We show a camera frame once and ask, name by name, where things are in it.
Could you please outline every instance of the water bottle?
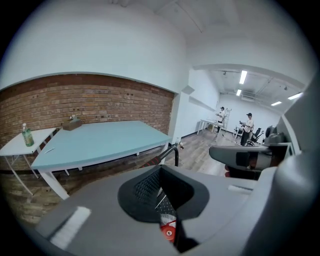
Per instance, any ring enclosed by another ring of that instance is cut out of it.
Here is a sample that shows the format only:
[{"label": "water bottle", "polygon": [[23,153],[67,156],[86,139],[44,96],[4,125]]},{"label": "water bottle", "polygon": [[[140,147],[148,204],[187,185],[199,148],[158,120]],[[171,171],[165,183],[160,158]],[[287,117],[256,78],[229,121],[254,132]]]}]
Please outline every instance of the water bottle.
[{"label": "water bottle", "polygon": [[35,143],[31,131],[29,128],[27,128],[26,123],[22,125],[22,136],[27,147],[31,147]]}]

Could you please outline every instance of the wooden floor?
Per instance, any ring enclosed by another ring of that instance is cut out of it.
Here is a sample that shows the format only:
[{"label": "wooden floor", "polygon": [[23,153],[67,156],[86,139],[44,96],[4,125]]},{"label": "wooden floor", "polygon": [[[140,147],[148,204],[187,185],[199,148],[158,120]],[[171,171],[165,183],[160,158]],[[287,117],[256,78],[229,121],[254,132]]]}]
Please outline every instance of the wooden floor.
[{"label": "wooden floor", "polygon": [[[192,134],[183,138],[181,141],[184,144],[184,149],[179,149],[179,167],[208,175],[223,176],[225,173],[224,164],[213,160],[209,156],[209,148],[213,145],[236,146],[236,144],[231,133],[226,132],[224,136],[220,134],[220,138],[217,142],[214,142],[216,136],[217,133],[205,130],[199,135]],[[142,152],[139,156],[132,155],[111,162],[84,167],[82,171],[71,169],[69,170],[70,176],[67,176],[63,171],[56,172],[54,175],[68,194],[72,195],[93,181],[137,169],[151,158],[159,155],[160,152],[161,148],[155,148]],[[174,153],[167,156],[165,164],[174,165],[174,156]],[[42,177],[37,179],[31,174],[19,175],[19,177],[34,195],[31,196],[26,192],[11,174],[1,174],[0,176],[3,194],[17,218],[29,224],[36,224],[43,215],[61,201],[61,198],[51,190]]]}]

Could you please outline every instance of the light blue table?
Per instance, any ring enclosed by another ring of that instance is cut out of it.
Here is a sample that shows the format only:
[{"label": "light blue table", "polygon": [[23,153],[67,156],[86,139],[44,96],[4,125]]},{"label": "light blue table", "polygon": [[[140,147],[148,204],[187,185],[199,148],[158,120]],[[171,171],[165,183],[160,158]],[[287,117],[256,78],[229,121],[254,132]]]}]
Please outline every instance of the light blue table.
[{"label": "light blue table", "polygon": [[83,124],[72,131],[61,129],[43,148],[31,167],[37,169],[48,185],[62,198],[68,198],[54,171],[91,166],[164,146],[166,134],[141,121]]}]

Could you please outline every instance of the office chair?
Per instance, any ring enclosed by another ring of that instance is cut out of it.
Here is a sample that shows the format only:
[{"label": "office chair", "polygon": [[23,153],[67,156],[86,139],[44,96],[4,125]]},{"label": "office chair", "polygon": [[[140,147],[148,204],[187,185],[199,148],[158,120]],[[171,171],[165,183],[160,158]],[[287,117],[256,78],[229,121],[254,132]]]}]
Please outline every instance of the office chair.
[{"label": "office chair", "polygon": [[262,133],[259,135],[260,131],[261,131],[261,128],[258,128],[255,134],[252,135],[251,139],[246,141],[247,146],[255,146],[255,143],[258,141],[259,137],[262,134],[265,134],[265,131],[263,130]]}]

